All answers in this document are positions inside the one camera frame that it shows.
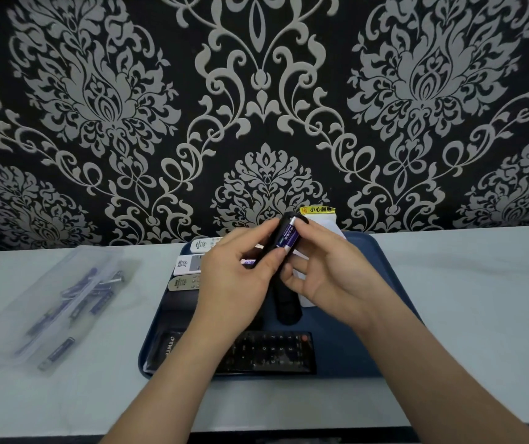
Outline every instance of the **white table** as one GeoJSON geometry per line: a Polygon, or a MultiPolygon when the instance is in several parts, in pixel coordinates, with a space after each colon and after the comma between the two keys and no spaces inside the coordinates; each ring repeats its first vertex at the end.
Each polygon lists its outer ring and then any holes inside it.
{"type": "MultiPolygon", "coordinates": [[[[374,236],[427,327],[529,423],[529,227],[374,236]]],[[[128,246],[127,289],[50,376],[0,369],[0,437],[106,433],[182,245],[128,246]]],[[[0,252],[0,310],[68,249],[0,252]]],[[[382,379],[216,381],[194,431],[409,425],[382,379]]]]}

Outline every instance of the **damask wallpaper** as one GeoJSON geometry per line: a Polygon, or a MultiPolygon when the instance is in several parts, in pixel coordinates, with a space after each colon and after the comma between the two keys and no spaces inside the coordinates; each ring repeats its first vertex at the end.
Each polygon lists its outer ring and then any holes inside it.
{"type": "Polygon", "coordinates": [[[529,0],[0,0],[0,249],[315,204],[529,224],[529,0]]]}

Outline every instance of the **forearm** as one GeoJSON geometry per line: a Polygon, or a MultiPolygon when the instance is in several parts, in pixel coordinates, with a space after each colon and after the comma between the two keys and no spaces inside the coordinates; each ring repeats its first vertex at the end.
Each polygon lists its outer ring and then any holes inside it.
{"type": "Polygon", "coordinates": [[[363,343],[425,444],[529,443],[529,427],[483,389],[388,287],[363,343]]]}
{"type": "Polygon", "coordinates": [[[191,324],[102,444],[186,443],[227,341],[191,324]]]}

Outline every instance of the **white remote control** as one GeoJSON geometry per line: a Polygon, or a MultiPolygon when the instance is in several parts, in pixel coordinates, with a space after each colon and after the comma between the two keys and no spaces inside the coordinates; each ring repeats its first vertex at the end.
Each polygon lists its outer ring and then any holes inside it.
{"type": "Polygon", "coordinates": [[[197,238],[190,243],[190,252],[193,254],[204,254],[217,244],[223,237],[197,238]]]}
{"type": "Polygon", "coordinates": [[[174,276],[200,273],[200,261],[205,254],[179,256],[174,267],[174,276]]]}
{"type": "Polygon", "coordinates": [[[200,288],[200,274],[176,276],[168,283],[170,291],[198,290],[200,288]]]}

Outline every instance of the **yellow warning label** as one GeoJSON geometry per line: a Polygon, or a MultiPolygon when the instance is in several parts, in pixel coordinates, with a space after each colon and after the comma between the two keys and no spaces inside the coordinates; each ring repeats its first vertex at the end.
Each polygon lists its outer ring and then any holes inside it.
{"type": "Polygon", "coordinates": [[[325,205],[307,205],[300,207],[299,213],[302,215],[311,215],[314,213],[336,213],[336,209],[325,205]]]}

